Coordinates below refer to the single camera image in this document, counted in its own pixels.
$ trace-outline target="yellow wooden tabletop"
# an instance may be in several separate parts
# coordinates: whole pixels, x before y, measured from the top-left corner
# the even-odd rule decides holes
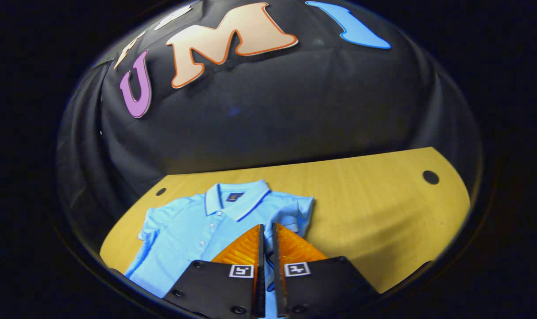
[[[439,183],[426,182],[426,170],[435,172]],[[459,174],[434,148],[168,175],[115,224],[100,256],[124,274],[141,247],[137,234],[148,208],[203,194],[216,183],[260,179],[274,191],[315,196],[306,240],[328,257],[349,258],[379,293],[436,259],[459,232],[470,206]]]

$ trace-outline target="purple letter u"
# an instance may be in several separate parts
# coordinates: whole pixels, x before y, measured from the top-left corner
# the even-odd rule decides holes
[[[147,57],[148,50],[144,51],[135,61],[133,67],[136,69],[137,77],[139,78],[140,85],[140,98],[135,101],[132,96],[131,84],[129,78],[131,77],[131,71],[127,71],[121,80],[120,88],[123,91],[123,99],[127,104],[129,113],[135,118],[141,118],[148,111],[151,105],[151,82],[148,79],[147,63],[145,58]]]

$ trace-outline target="light blue polo shirt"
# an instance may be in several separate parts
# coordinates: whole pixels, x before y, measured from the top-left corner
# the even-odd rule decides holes
[[[264,180],[245,184],[215,184],[205,194],[178,198],[147,211],[139,239],[143,240],[125,276],[163,298],[196,259],[210,261],[253,226],[264,224],[266,253],[272,254],[272,223],[305,235],[313,196],[271,191]],[[264,267],[266,318],[276,318],[274,271]]]

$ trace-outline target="black cloth backdrop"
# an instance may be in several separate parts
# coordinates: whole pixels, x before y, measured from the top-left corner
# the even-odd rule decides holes
[[[58,187],[70,222],[98,251],[114,223],[167,174],[328,160],[434,147],[473,192],[481,158],[471,111],[450,75],[401,30],[363,8],[351,10],[388,50],[341,39],[341,26],[304,2],[273,0],[268,14],[294,47],[205,64],[181,89],[167,39],[199,24],[216,28],[232,8],[255,1],[208,0],[154,31],[152,24],[114,70],[86,72],[58,136]],[[139,96],[139,54],[148,50],[152,100],[132,117],[119,83],[131,71]]]

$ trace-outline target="shirt logo label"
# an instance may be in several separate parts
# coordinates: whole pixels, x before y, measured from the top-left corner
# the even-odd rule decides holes
[[[229,197],[227,197],[226,202],[236,202],[236,200],[239,199],[244,193],[231,193],[229,194]]]
[[[255,273],[252,265],[232,265],[229,277],[233,278],[253,278]]]
[[[311,274],[311,272],[309,272],[307,262],[287,263],[284,265],[284,275],[286,277],[306,276],[309,274]]]

